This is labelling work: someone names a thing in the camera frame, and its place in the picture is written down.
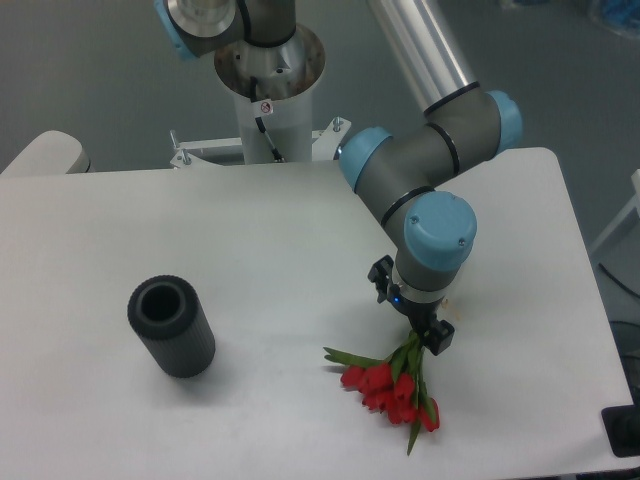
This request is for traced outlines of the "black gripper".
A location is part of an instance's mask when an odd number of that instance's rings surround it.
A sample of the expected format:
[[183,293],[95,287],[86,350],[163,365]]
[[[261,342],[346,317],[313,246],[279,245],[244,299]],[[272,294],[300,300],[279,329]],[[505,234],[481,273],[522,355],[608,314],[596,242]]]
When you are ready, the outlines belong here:
[[452,343],[455,328],[446,320],[439,320],[437,311],[444,299],[444,291],[418,291],[401,283],[393,283],[394,261],[385,255],[376,261],[367,278],[377,292],[377,302],[390,302],[406,316],[412,329],[420,334],[422,345],[434,356],[443,353]]

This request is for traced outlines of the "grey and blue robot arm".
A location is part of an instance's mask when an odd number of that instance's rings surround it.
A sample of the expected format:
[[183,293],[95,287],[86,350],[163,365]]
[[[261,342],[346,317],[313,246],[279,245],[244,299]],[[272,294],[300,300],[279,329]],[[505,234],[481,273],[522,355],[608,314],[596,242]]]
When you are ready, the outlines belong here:
[[[318,157],[311,99],[325,67],[317,36],[292,1],[158,1],[175,51],[212,55],[233,96],[248,164]],[[406,316],[420,344],[439,354],[454,329],[437,316],[468,258],[476,216],[441,190],[458,175],[514,148],[523,122],[517,104],[484,91],[434,1],[373,1],[370,9],[407,79],[425,124],[396,139],[365,129],[332,151],[343,176],[396,247],[368,275],[380,301]]]

